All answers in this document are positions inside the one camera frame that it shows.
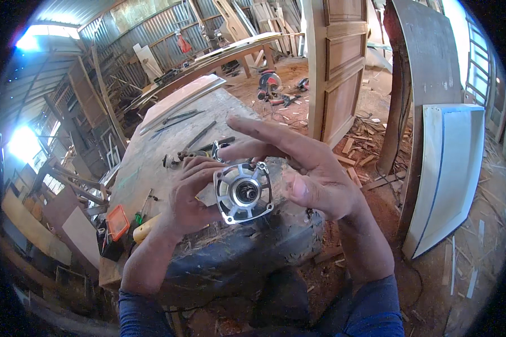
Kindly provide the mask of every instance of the yellow tool handle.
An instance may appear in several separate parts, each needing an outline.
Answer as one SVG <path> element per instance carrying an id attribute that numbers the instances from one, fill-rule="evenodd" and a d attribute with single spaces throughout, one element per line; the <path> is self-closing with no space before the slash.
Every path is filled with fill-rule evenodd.
<path id="1" fill-rule="evenodd" d="M 135 240 L 135 242 L 140 244 L 144 239 L 146 239 L 146 237 L 148 236 L 148 234 L 152 230 L 152 227 L 155 226 L 155 224 L 157 223 L 157 220 L 159 219 L 160 216 L 161 216 L 161 213 L 159 213 L 158 215 L 156 215 L 152 219 L 149 219 L 147 222 L 143 223 L 141 226 L 135 228 L 135 230 L 133 231 L 133 240 Z"/>

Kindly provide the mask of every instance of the wooden table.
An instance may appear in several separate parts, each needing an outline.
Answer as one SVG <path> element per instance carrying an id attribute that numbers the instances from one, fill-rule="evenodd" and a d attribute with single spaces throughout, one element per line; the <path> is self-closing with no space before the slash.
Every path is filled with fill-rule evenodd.
<path id="1" fill-rule="evenodd" d="M 153 188 L 159 201 L 148 201 L 145 212 L 148 217 L 162 212 L 168 191 L 179 173 L 163 167 L 165 154 L 176 157 L 178 151 L 214 120 L 217 124 L 193 150 L 229 136 L 244 140 L 247 136 L 232 131 L 225 119 L 230 114 L 258 118 L 252 109 L 223 88 L 206 94 L 181 111 L 192 109 L 206 112 L 171 127 L 159 138 L 150 140 L 153 131 L 140 136 L 137 128 L 122 159 L 109 209 L 121 204 L 128 220 L 132 220 Z M 300 263 L 320 251 L 322 218 L 316 212 L 308 216 L 304 208 L 283 198 L 282 170 L 287 168 L 286 162 L 280 158 L 268 158 L 266 162 L 274 193 L 274 211 L 266 218 L 246 224 L 229 226 L 218 222 L 186 236 L 176 247 L 162 286 L 161 299 L 167 305 L 202 304 L 216 295 L 240 291 L 248 282 L 262 285 L 259 277 L 264 274 Z M 208 205 L 215 203 L 213 188 L 210 184 L 198 195 Z M 112 291 L 119 288 L 126 260 L 127 253 L 117 263 L 101 258 L 101 287 Z"/>
<path id="2" fill-rule="evenodd" d="M 270 43 L 277 40 L 278 38 L 281 37 L 274 36 L 270 38 L 264 38 L 260 41 L 251 42 L 249 44 L 238 46 L 229 50 L 222 49 L 222 52 L 219 54 L 191 64 L 184 71 L 177 74 L 174 78 L 174 81 L 171 83 L 163 87 L 156 87 L 146 93 L 143 93 L 137 99 L 133 100 L 131 102 L 131 105 L 127 107 L 125 111 L 129 111 L 130 109 L 136 107 L 142 107 L 153 96 L 156 96 L 158 100 L 161 100 L 169 96 L 169 94 L 176 89 L 194 81 L 203 75 L 207 75 L 216 69 L 220 69 L 223 64 L 227 64 L 234 60 L 240 61 L 240 64 L 243 66 L 247 78 L 250 78 L 251 73 L 249 71 L 248 64 L 244 61 L 244 57 L 261 50 L 264 51 L 264 57 L 266 57 L 266 65 L 268 66 L 268 69 L 276 70 Z"/>

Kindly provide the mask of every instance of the blue sleeve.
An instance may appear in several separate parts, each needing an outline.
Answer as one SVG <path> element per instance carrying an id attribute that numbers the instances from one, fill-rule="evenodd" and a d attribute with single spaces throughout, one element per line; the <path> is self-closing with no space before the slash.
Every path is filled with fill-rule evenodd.
<path id="1" fill-rule="evenodd" d="M 394 275 L 358 290 L 344 332 L 353 337 L 405 336 Z"/>
<path id="2" fill-rule="evenodd" d="M 120 336 L 174 337 L 165 312 L 154 300 L 120 290 Z"/>

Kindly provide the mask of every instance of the miter saw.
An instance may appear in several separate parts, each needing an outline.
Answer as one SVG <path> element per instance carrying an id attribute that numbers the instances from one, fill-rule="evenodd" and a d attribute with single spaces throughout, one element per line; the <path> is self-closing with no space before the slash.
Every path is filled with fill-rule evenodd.
<path id="1" fill-rule="evenodd" d="M 294 102 L 300 95 L 288 96 L 281 93 L 281 78 L 274 70 L 262 72 L 258 81 L 257 98 L 261 101 L 270 102 L 273 106 L 283 104 L 285 107 Z"/>

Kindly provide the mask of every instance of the lumber stack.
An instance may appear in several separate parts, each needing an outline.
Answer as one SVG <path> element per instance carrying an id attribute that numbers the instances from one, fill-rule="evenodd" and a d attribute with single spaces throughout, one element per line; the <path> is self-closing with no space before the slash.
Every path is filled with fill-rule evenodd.
<path id="1" fill-rule="evenodd" d="M 254 0 L 252 10 L 257 17 L 260 32 L 281 32 L 294 34 L 282 36 L 276 41 L 277 49 L 284 55 L 298 56 L 296 34 L 301 31 L 302 14 L 293 0 L 280 0 L 269 3 L 266 0 Z"/>

